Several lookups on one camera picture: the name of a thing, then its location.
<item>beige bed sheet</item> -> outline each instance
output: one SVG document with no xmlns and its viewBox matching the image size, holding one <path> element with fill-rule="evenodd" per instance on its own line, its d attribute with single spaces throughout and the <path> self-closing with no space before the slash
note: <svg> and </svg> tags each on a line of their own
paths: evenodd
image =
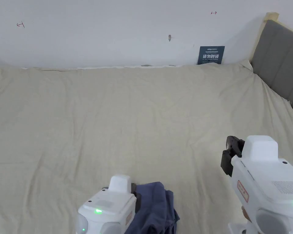
<svg viewBox="0 0 293 234">
<path fill-rule="evenodd" d="M 293 164 L 290 104 L 241 64 L 0 68 L 0 233 L 74 233 L 115 173 L 174 192 L 177 233 L 244 221 L 220 167 L 228 135 L 267 134 Z"/>
</svg>

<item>blue cloth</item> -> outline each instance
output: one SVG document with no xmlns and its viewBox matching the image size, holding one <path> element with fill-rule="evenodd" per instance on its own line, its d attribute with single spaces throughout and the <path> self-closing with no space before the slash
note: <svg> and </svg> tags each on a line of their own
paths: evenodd
<svg viewBox="0 0 293 234">
<path fill-rule="evenodd" d="M 141 208 L 125 234 L 176 234 L 180 219 L 174 209 L 174 194 L 161 182 L 137 185 Z"/>
</svg>

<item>speaker grille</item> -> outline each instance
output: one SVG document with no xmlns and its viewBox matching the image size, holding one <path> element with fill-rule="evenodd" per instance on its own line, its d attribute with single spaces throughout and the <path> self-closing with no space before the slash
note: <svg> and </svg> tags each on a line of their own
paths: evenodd
<svg viewBox="0 0 293 234">
<path fill-rule="evenodd" d="M 293 195 L 293 181 L 273 181 L 273 184 L 280 193 Z"/>
</svg>

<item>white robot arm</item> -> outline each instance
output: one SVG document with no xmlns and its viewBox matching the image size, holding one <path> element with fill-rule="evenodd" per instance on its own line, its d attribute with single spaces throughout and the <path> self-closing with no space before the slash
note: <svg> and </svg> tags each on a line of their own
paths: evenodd
<svg viewBox="0 0 293 234">
<path fill-rule="evenodd" d="M 269 136 L 228 136 L 221 167 L 251 220 L 231 224 L 231 234 L 293 234 L 293 167 L 278 158 Z"/>
<path fill-rule="evenodd" d="M 124 234 L 141 206 L 141 195 L 126 175 L 115 175 L 78 209 L 76 234 Z"/>
</svg>

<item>dark blue sign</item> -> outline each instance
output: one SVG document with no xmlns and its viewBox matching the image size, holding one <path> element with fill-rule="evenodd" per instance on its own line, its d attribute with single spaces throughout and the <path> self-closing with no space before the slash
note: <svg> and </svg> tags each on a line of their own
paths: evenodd
<svg viewBox="0 0 293 234">
<path fill-rule="evenodd" d="M 201 46 L 199 53 L 199 60 L 197 64 L 204 63 L 222 63 L 222 56 L 224 55 L 224 46 Z"/>
</svg>

